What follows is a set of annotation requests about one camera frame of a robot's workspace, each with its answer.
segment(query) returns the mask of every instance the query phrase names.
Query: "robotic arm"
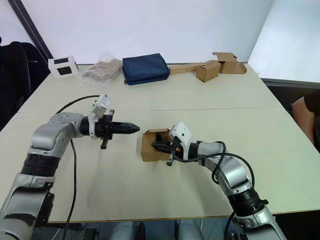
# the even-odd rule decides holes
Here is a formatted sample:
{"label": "robotic arm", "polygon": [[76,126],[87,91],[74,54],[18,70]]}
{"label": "robotic arm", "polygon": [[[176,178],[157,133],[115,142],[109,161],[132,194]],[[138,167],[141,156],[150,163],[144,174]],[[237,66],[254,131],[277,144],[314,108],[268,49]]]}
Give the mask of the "robotic arm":
{"label": "robotic arm", "polygon": [[[187,163],[196,162],[199,158],[198,164],[213,172],[225,150],[220,142],[192,142],[192,134],[183,122],[174,125],[169,135],[172,138],[171,154],[167,161],[169,166],[172,165],[173,160]],[[266,206],[268,201],[260,199],[246,170],[236,158],[225,155],[215,171],[212,177],[217,180],[227,196],[235,212],[234,217],[247,236],[255,233],[255,230],[261,229],[258,233],[255,233],[259,236],[257,239],[286,239]]]}
{"label": "robotic arm", "polygon": [[102,138],[107,148],[113,134],[132,134],[132,123],[112,122],[114,111],[104,115],[110,100],[101,94],[89,116],[62,112],[52,116],[32,135],[22,170],[14,179],[0,212],[1,240],[30,240],[35,226],[48,222],[55,195],[50,192],[59,161],[73,138]]}

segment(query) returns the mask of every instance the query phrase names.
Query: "blue fabric case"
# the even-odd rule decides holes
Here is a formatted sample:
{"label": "blue fabric case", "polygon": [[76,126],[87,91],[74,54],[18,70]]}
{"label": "blue fabric case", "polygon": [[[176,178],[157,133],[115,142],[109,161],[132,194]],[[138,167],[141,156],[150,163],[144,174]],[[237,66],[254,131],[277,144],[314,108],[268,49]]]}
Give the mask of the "blue fabric case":
{"label": "blue fabric case", "polygon": [[128,85],[162,81],[170,75],[170,69],[160,53],[123,58],[122,69]]}

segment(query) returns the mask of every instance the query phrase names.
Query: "plastic bag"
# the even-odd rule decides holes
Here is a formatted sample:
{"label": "plastic bag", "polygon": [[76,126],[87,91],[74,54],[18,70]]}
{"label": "plastic bag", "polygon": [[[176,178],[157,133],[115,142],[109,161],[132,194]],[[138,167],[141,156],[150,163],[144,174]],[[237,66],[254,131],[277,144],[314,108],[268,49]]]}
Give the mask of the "plastic bag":
{"label": "plastic bag", "polygon": [[121,70],[121,60],[102,52],[98,62],[81,74],[80,87],[107,87]]}

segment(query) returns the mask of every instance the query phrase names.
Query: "white cube with black label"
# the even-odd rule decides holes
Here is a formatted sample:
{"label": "white cube with black label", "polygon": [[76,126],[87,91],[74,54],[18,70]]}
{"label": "white cube with black label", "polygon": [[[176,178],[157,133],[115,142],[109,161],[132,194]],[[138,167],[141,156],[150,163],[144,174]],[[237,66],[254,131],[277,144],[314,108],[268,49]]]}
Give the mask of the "white cube with black label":
{"label": "white cube with black label", "polygon": [[49,59],[48,67],[55,78],[67,77],[79,72],[73,56]]}

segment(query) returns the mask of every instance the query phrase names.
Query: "cable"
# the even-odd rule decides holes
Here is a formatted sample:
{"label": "cable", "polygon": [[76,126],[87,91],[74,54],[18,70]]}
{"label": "cable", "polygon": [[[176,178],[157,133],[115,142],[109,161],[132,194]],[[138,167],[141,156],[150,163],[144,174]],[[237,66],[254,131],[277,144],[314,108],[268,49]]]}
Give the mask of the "cable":
{"label": "cable", "polygon": [[[59,111],[56,112],[56,114],[61,113],[63,110],[70,107],[72,104],[79,102],[83,99],[98,98],[98,97],[99,97],[99,95],[89,95],[89,96],[80,97],[74,101],[69,102],[67,105],[63,106]],[[70,218],[71,218],[72,212],[74,211],[76,197],[77,197],[77,153],[76,153],[74,141],[72,139],[70,140],[70,143],[71,143],[73,156],[74,156],[74,158],[73,158],[73,198],[72,198],[72,204],[71,204],[71,208],[69,211],[69,215],[68,215],[68,218],[65,222],[62,240],[66,239]]]}
{"label": "cable", "polygon": [[200,220],[200,231],[201,231],[201,232],[202,232],[203,224],[204,224],[204,221],[203,221],[203,219],[201,218],[201,220]]}
{"label": "cable", "polygon": [[223,240],[227,240],[228,229],[229,229],[230,223],[231,223],[232,219],[234,218],[234,216],[235,216],[235,212],[233,211],[231,213],[231,215],[229,216],[228,221],[226,222],[226,225],[224,228],[224,233],[223,233]]}
{"label": "cable", "polygon": [[71,143],[71,147],[72,147],[72,151],[73,151],[73,155],[74,155],[74,161],[73,161],[73,198],[72,198],[70,212],[69,212],[68,218],[65,222],[62,240],[66,239],[70,218],[71,218],[72,212],[74,211],[76,197],[77,197],[77,154],[76,154],[76,149],[74,146],[74,141],[72,139],[70,140],[70,143]]}
{"label": "cable", "polygon": [[220,165],[221,165],[222,161],[225,158],[226,144],[223,141],[216,141],[216,143],[222,144],[223,148],[222,148],[222,155],[221,155],[221,157],[219,159],[218,164],[215,166],[215,168],[212,171],[211,178],[212,178],[212,181],[214,181],[216,184],[219,185],[219,182],[215,179],[215,175],[216,175],[216,172],[218,171],[218,169],[220,168]]}
{"label": "cable", "polygon": [[250,164],[243,157],[241,157],[239,155],[236,155],[236,154],[233,154],[233,153],[229,153],[229,152],[225,152],[225,153],[220,152],[220,153],[213,153],[213,154],[208,154],[208,155],[204,155],[204,156],[199,156],[199,157],[191,158],[191,159],[188,159],[188,160],[183,160],[183,159],[179,158],[175,154],[174,151],[172,151],[171,154],[173,155],[173,158],[175,160],[177,160],[177,161],[179,161],[181,163],[192,163],[192,162],[197,162],[197,161],[202,160],[202,159],[213,158],[213,157],[217,157],[217,156],[221,156],[221,155],[231,156],[231,157],[240,159],[248,167],[248,169],[250,171],[250,175],[251,175],[252,185],[255,186],[255,174],[254,174],[254,171],[253,171],[252,167],[250,166]]}
{"label": "cable", "polygon": [[[252,186],[255,187],[255,183],[256,183],[256,180],[255,180],[255,174],[254,174],[254,171],[252,169],[252,167],[250,166],[250,164],[241,156],[239,155],[236,155],[236,154],[233,154],[233,153],[228,153],[226,152],[226,145],[223,141],[216,141],[216,143],[219,143],[219,144],[222,144],[223,146],[223,149],[222,149],[222,152],[220,153],[213,153],[213,154],[208,154],[208,155],[204,155],[204,156],[199,156],[199,157],[195,157],[195,158],[191,158],[191,159],[188,159],[188,160],[183,160],[181,158],[179,158],[174,151],[172,151],[172,155],[173,155],[173,158],[179,162],[182,162],[182,163],[191,163],[191,162],[197,162],[199,160],[203,160],[203,159],[206,159],[206,158],[213,158],[213,157],[217,157],[217,156],[221,156],[220,159],[219,159],[219,162],[218,164],[215,166],[214,170],[212,171],[212,175],[211,175],[211,178],[212,180],[216,183],[216,184],[219,184],[218,181],[215,179],[215,174],[217,172],[217,170],[219,169],[222,161],[224,160],[224,157],[225,156],[231,156],[231,157],[234,157],[234,158],[237,158],[239,160],[241,160],[242,162],[244,162],[244,164],[248,167],[249,171],[250,171],[250,175],[251,175],[251,183],[252,183]],[[233,211],[231,213],[231,215],[229,216],[228,218],[228,221],[226,222],[226,225],[225,225],[225,228],[224,228],[224,234],[223,234],[223,240],[227,240],[227,234],[228,234],[228,229],[229,229],[229,226],[230,226],[230,223],[232,221],[232,219],[234,218],[235,216],[235,212]]]}
{"label": "cable", "polygon": [[54,240],[56,238],[56,236],[58,235],[59,231],[60,231],[60,228],[58,229],[58,231],[56,231],[55,235],[51,238],[51,240]]}
{"label": "cable", "polygon": [[83,99],[89,99],[89,98],[98,98],[99,95],[89,95],[89,96],[84,96],[84,97],[80,97],[74,101],[69,102],[67,105],[63,106],[59,111],[56,112],[56,114],[61,113],[63,110],[65,110],[66,108],[70,107],[72,104],[79,102]]}

